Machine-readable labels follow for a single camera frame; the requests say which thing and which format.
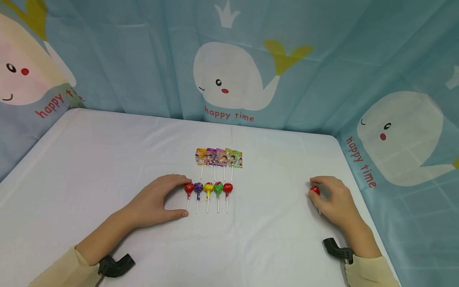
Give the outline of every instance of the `sleeve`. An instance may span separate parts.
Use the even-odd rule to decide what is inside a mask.
[[[354,263],[346,264],[347,282],[350,287],[399,287],[384,257],[360,258],[354,255]]]
[[[89,266],[84,257],[72,247],[29,287],[95,287],[102,278],[98,271],[99,264]]]

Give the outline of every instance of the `blue backdrop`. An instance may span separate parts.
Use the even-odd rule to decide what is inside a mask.
[[[69,106],[330,134],[403,286],[459,281],[459,1],[1,0],[0,13],[70,84],[15,104],[0,78],[0,180]],[[0,50],[2,32],[21,46],[3,26]],[[66,105],[36,113],[58,94]]]

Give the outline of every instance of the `wrist strap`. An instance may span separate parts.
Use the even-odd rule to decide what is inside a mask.
[[[354,263],[354,251],[351,248],[339,248],[334,238],[327,238],[322,241],[328,254],[338,259],[343,259],[346,264]]]
[[[126,274],[134,267],[135,262],[129,254],[126,254],[118,262],[113,260],[110,255],[107,255],[99,264],[99,275],[115,278]]]

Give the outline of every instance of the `green lollipop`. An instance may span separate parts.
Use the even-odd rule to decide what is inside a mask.
[[[217,195],[217,213],[220,213],[220,193],[223,191],[223,183],[218,181],[213,185],[213,191]]]

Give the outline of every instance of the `purple lollipop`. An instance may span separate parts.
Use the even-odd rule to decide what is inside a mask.
[[[204,186],[202,185],[201,182],[195,183],[195,192],[197,195],[197,203],[196,203],[196,214],[198,214],[198,206],[199,206],[199,200],[201,199],[200,193],[204,189]]]

